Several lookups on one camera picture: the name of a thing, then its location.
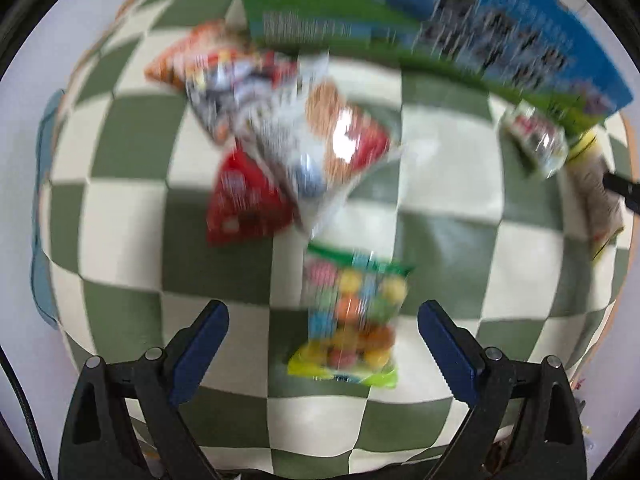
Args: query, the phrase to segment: gumball bag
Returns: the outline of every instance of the gumball bag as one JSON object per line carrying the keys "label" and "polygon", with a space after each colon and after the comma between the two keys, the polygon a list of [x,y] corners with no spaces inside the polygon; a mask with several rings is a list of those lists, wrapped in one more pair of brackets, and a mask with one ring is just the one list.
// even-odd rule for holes
{"label": "gumball bag", "polygon": [[396,319],[410,270],[310,243],[301,298],[309,309],[308,341],[289,360],[288,373],[394,388]]}

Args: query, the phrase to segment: snack bag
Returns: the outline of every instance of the snack bag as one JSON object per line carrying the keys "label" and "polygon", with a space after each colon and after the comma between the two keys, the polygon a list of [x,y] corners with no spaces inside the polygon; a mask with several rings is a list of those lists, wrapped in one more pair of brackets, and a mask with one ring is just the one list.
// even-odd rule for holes
{"label": "snack bag", "polygon": [[330,203],[345,198],[393,147],[380,124],[345,101],[327,68],[328,56],[300,59],[295,79],[244,107],[238,119],[242,145],[264,159],[311,236]]}
{"label": "snack bag", "polygon": [[395,387],[394,322],[406,297],[409,272],[370,254],[310,243],[301,300],[309,308],[308,341],[289,360],[288,373]]}
{"label": "snack bag", "polygon": [[215,20],[198,25],[186,38],[164,50],[145,67],[145,76],[183,89],[198,68],[214,66],[220,59],[253,56],[246,42],[227,30],[225,20]]}
{"label": "snack bag", "polygon": [[522,151],[545,178],[562,168],[569,152],[564,128],[554,124],[536,107],[521,101],[513,111],[502,116],[500,126],[518,141]]}
{"label": "snack bag", "polygon": [[576,144],[566,164],[576,193],[584,207],[591,244],[591,256],[596,260],[604,247],[624,229],[620,196],[602,185],[609,167],[593,130]]}
{"label": "snack bag", "polygon": [[294,205],[241,148],[224,161],[207,212],[214,245],[271,236],[291,224]]}
{"label": "snack bag", "polygon": [[207,68],[197,68],[187,78],[187,97],[202,126],[222,144],[233,133],[240,107],[266,97],[295,75],[296,69],[295,61],[274,52],[220,59]]}

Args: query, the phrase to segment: plastic wrapper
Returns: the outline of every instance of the plastic wrapper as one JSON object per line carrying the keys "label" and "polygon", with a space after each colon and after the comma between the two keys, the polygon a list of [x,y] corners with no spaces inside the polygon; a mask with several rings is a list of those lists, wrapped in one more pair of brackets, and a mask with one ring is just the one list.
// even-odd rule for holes
{"label": "plastic wrapper", "polygon": [[393,388],[396,320],[410,269],[310,243],[302,305],[308,341],[289,360],[288,373]]}
{"label": "plastic wrapper", "polygon": [[348,104],[327,76],[328,56],[300,59],[298,74],[239,112],[243,145],[295,200],[314,236],[323,214],[394,147],[387,131]]}
{"label": "plastic wrapper", "polygon": [[569,153],[564,128],[553,123],[536,107],[520,102],[513,111],[503,115],[500,126],[518,141],[522,151],[545,178],[562,168]]}
{"label": "plastic wrapper", "polygon": [[218,173],[207,235],[214,245],[271,236],[293,222],[294,211],[291,200],[236,147]]}
{"label": "plastic wrapper", "polygon": [[587,221],[591,256],[596,260],[609,241],[624,229],[620,196],[602,185],[610,169],[593,130],[586,133],[569,155],[571,176]]}
{"label": "plastic wrapper", "polygon": [[145,76],[183,89],[196,70],[220,60],[255,57],[245,40],[229,31],[224,20],[203,23],[183,40],[172,44],[145,67]]}
{"label": "plastic wrapper", "polygon": [[295,76],[297,63],[267,52],[194,70],[186,80],[187,97],[203,127],[219,144],[233,133],[238,110],[266,98]]}

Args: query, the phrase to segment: checkered floor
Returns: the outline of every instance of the checkered floor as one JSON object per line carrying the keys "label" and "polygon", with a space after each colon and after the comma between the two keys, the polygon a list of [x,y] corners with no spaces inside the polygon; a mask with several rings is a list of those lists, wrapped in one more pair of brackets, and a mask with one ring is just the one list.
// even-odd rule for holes
{"label": "checkered floor", "polygon": [[[398,324],[396,389],[289,377],[286,362],[306,339],[298,306],[306,240],[291,228],[247,244],[206,244],[205,212],[226,150],[183,95],[143,75],[190,27],[218,17],[242,25],[241,0],[138,0],[68,89],[40,218],[78,366],[95,353],[135,359],[220,298],[229,332],[183,417],[216,468],[305,479],[438,456],[449,443],[466,406],[452,399],[418,334],[424,300],[438,300],[510,358],[556,354],[575,369],[625,277],[631,215],[592,267],[566,175],[528,174],[497,133],[507,103],[433,76],[332,59],[340,90],[404,150],[353,191],[321,239],[416,269]],[[612,168],[630,174],[620,117],[598,136]],[[140,407],[129,407],[150,442]]]}

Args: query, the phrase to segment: chip bag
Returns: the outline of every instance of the chip bag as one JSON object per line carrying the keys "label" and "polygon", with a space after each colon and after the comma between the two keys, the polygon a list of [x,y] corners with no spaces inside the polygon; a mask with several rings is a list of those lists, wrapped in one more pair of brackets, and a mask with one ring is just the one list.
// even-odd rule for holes
{"label": "chip bag", "polygon": [[247,42],[229,31],[224,20],[215,20],[198,25],[186,38],[165,49],[145,67],[145,76],[183,89],[196,69],[215,66],[221,59],[253,56],[256,54]]}
{"label": "chip bag", "polygon": [[327,72],[328,56],[301,58],[292,81],[238,114],[245,150],[265,161],[312,237],[332,202],[346,198],[394,147],[380,124],[340,95]]}
{"label": "chip bag", "polygon": [[308,245],[301,302],[308,341],[289,360],[290,375],[393,388],[395,322],[410,269],[316,243]]}
{"label": "chip bag", "polygon": [[294,205],[239,147],[228,155],[207,212],[213,245],[271,236],[293,222]]}

